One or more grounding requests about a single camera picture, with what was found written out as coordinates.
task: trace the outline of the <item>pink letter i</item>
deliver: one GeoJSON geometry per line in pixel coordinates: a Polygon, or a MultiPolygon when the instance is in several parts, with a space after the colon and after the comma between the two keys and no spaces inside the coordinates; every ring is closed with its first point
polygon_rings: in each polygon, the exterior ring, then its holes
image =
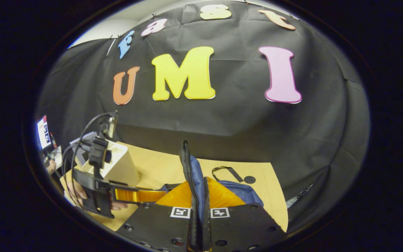
{"type": "Polygon", "coordinates": [[[293,53],[273,46],[262,46],[259,51],[267,57],[270,67],[270,88],[265,92],[265,98],[271,102],[300,102],[301,93],[296,90],[290,64],[293,53]]]}

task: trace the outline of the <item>foam letter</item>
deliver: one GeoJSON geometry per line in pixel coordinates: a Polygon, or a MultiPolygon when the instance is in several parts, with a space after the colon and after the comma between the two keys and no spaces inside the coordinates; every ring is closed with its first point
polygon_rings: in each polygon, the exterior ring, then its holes
{"type": "Polygon", "coordinates": [[[160,19],[158,21],[153,22],[152,24],[149,24],[147,26],[147,29],[145,29],[142,33],[141,36],[147,36],[150,33],[156,33],[159,32],[160,30],[163,30],[165,27],[165,23],[167,22],[167,19],[160,19]]]}
{"type": "Polygon", "coordinates": [[[226,19],[231,16],[228,6],[225,5],[205,5],[200,11],[202,19],[226,19]]]}
{"type": "Polygon", "coordinates": [[[270,67],[270,88],[265,92],[265,98],[271,102],[300,102],[301,93],[296,90],[290,64],[293,53],[273,46],[260,47],[259,51],[267,57],[270,67]]]}
{"type": "Polygon", "coordinates": [[[152,60],[156,68],[154,100],[169,99],[166,91],[166,82],[175,98],[179,98],[183,86],[188,78],[188,88],[184,96],[188,99],[212,99],[215,90],[211,88],[209,80],[209,57],[214,48],[202,46],[189,50],[178,67],[170,54],[162,54],[152,60]]]}
{"type": "Polygon", "coordinates": [[[119,43],[118,47],[120,49],[120,57],[119,59],[122,59],[122,57],[125,55],[125,53],[128,52],[128,50],[130,49],[130,43],[132,41],[132,35],[133,33],[135,33],[135,31],[131,31],[129,32],[125,38],[123,40],[121,40],[121,42],[119,43]]]}
{"type": "Polygon", "coordinates": [[[296,29],[293,25],[287,24],[286,22],[284,22],[284,20],[287,20],[285,17],[279,16],[278,14],[274,13],[273,11],[262,10],[262,9],[260,9],[258,11],[260,13],[264,13],[265,16],[267,16],[267,18],[270,19],[270,21],[272,21],[273,23],[279,25],[280,27],[284,27],[284,28],[289,29],[289,30],[296,29]]]}
{"type": "Polygon", "coordinates": [[[120,93],[120,88],[122,86],[122,78],[125,76],[125,72],[120,72],[114,76],[115,84],[113,86],[113,100],[117,105],[127,104],[132,98],[133,91],[135,89],[136,72],[138,71],[139,71],[138,66],[134,66],[127,71],[128,84],[127,84],[127,92],[125,94],[120,93]]]}

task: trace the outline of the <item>white wall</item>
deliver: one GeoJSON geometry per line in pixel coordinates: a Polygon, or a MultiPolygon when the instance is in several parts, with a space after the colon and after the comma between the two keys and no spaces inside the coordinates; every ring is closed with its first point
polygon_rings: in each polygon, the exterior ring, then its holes
{"type": "MultiPolygon", "coordinates": [[[[135,27],[137,24],[151,19],[152,14],[160,14],[173,8],[201,1],[204,0],[144,0],[138,2],[118,11],[99,24],[96,24],[93,28],[89,29],[78,38],[70,47],[90,40],[105,39],[110,38],[111,36],[115,38],[118,35],[128,32],[128,30],[135,27]]],[[[247,2],[271,8],[292,16],[284,9],[264,0],[247,0],[247,2]]]]}

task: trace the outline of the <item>yellow letter m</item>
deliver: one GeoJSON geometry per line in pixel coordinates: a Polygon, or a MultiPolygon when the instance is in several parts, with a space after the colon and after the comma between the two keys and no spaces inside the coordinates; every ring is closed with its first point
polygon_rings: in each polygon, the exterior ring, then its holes
{"type": "Polygon", "coordinates": [[[173,96],[179,98],[186,79],[188,88],[184,96],[188,99],[212,99],[215,97],[215,90],[211,88],[209,80],[209,57],[214,53],[214,48],[202,46],[189,50],[178,67],[170,54],[163,54],[155,57],[152,64],[156,69],[154,100],[169,99],[169,92],[166,91],[166,83],[173,96]]]}

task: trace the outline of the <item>beige box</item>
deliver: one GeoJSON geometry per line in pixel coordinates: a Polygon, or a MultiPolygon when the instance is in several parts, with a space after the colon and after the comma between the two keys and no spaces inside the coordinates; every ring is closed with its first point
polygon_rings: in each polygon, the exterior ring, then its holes
{"type": "MultiPolygon", "coordinates": [[[[141,178],[136,171],[135,164],[128,152],[128,147],[120,145],[116,142],[108,140],[108,148],[112,152],[112,160],[110,163],[104,163],[104,168],[100,170],[100,174],[104,179],[114,180],[135,186],[141,178]]],[[[83,165],[82,170],[93,174],[93,166],[88,161],[83,165]]]]}

